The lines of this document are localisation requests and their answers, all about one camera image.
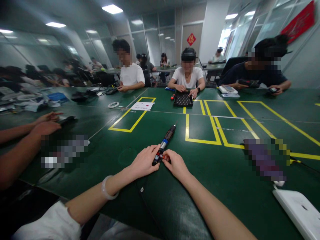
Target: hand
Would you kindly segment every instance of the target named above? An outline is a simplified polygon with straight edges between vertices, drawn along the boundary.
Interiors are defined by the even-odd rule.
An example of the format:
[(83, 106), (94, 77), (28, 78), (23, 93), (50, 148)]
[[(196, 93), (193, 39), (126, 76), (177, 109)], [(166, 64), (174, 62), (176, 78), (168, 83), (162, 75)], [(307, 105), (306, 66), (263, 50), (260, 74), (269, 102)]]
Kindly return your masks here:
[(141, 178), (159, 169), (160, 163), (152, 166), (152, 162), (160, 149), (160, 144), (143, 149), (133, 160), (129, 168), (134, 178)]
[(181, 181), (183, 178), (190, 175), (190, 172), (184, 163), (182, 157), (176, 152), (168, 149), (163, 154), (164, 159), (162, 160), (164, 165), (170, 170), (170, 172)]
[(34, 122), (34, 124), (37, 125), (39, 123), (48, 122), (48, 121), (56, 122), (56, 121), (59, 120), (59, 116), (58, 115), (61, 115), (61, 114), (63, 114), (63, 113), (55, 113), (55, 112), (48, 113), (46, 115), (43, 115), (43, 116), (39, 117)]
[(189, 96), (192, 95), (192, 98), (195, 99), (197, 97), (199, 90), (197, 88), (190, 90)]
[(119, 87), (117, 87), (117, 88), (118, 88), (118, 91), (119, 91), (119, 92), (126, 92), (126, 91), (129, 90), (129, 87), (128, 87), (128, 86), (124, 86), (124, 85), (119, 86)]
[(272, 96), (278, 96), (278, 95), (280, 95), (281, 93), (283, 93), (283, 89), (282, 89), (282, 87), (280, 86), (280, 85), (272, 85), (272, 86), (270, 86), (269, 87), (269, 89), (270, 88), (277, 88), (278, 89), (278, 91), (276, 92), (276, 93), (273, 93), (273, 94), (271, 94)]
[(49, 135), (51, 133), (54, 133), (58, 129), (61, 128), (61, 125), (56, 122), (42, 122), (36, 125), (30, 134), (35, 135)]
[(175, 89), (178, 90), (179, 92), (185, 92), (187, 90), (185, 86), (178, 85), (178, 84), (175, 85)]

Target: green workbench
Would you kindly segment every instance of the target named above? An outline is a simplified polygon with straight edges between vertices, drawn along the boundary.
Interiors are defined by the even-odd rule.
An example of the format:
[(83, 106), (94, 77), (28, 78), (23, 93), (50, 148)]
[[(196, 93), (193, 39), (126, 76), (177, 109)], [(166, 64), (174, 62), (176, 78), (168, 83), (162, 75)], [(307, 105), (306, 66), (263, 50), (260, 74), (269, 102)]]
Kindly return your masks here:
[[(51, 91), (63, 92), (70, 98), (79, 89), (84, 91)], [(240, 144), (246, 138), (283, 139), (293, 156), (319, 170), (320, 106), (316, 104), (320, 103), (320, 91), (289, 89), (272, 97), (263, 89), (245, 89), (239, 99), (223, 99), (217, 89), (205, 89), (193, 108), (173, 107), (171, 95), (171, 91), (161, 88), (143, 88), (95, 97), (84, 103), (69, 101), (37, 113), (1, 115), (1, 129), (29, 123), (52, 110), (76, 116), (77, 123), (54, 133), (52, 138), (66, 140), (73, 134), (88, 135), (91, 143), (87, 152), (74, 158), (65, 169), (53, 171), (41, 168), (41, 156), (48, 154), (41, 153), (20, 177), (71, 199), (128, 166), (146, 146), (160, 143), (178, 121), (168, 148), (183, 157), (189, 171), (259, 240), (303, 239), (273, 196), (272, 183), (263, 181), (252, 170)], [(155, 104), (148, 112), (123, 109), (139, 100)], [(119, 102), (120, 106), (109, 109), (111, 102)], [(5, 145), (1, 153), (15, 143)], [(301, 192), (320, 210), (320, 176), (299, 164), (284, 166), (284, 171), (288, 180), (283, 189)], [(137, 187), (132, 183), (122, 189), (101, 213), (161, 237), (139, 196), (142, 186), (144, 199), (168, 239), (212, 238), (191, 197), (163, 164), (149, 175), (147, 182), (142, 178)]]

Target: red banner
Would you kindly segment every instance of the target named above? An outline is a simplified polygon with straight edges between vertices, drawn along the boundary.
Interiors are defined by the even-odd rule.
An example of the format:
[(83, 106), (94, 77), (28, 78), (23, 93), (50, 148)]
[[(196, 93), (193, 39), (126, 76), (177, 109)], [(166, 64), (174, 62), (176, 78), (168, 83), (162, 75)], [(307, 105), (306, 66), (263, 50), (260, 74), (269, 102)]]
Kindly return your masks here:
[(289, 36), (289, 43), (296, 40), (301, 34), (307, 31), (315, 23), (314, 0), (312, 0), (282, 31), (281, 34)]

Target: black tray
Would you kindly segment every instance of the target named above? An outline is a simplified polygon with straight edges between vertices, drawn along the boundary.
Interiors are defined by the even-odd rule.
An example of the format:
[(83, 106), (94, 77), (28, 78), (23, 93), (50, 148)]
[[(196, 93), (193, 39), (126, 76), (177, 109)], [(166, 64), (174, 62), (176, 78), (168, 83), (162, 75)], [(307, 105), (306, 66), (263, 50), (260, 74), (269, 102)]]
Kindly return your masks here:
[(179, 92), (176, 91), (173, 101), (173, 106), (175, 107), (192, 107), (193, 106), (193, 100), (192, 96), (188, 96), (190, 93), (190, 90), (187, 90), (186, 92)]

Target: red decoration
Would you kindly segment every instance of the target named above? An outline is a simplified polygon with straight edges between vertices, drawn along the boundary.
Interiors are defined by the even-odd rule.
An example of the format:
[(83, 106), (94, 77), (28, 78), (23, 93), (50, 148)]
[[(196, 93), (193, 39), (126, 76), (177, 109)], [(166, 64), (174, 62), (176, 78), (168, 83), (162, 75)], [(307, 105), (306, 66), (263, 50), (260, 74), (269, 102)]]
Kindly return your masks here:
[(312, 0), (282, 31), (281, 34), (289, 36), (289, 43), (296, 40), (301, 34), (307, 31), (315, 23), (314, 0)]
[(196, 41), (196, 37), (193, 35), (193, 33), (190, 34), (190, 36), (187, 39), (187, 42), (189, 43), (190, 47), (192, 46), (192, 44)]

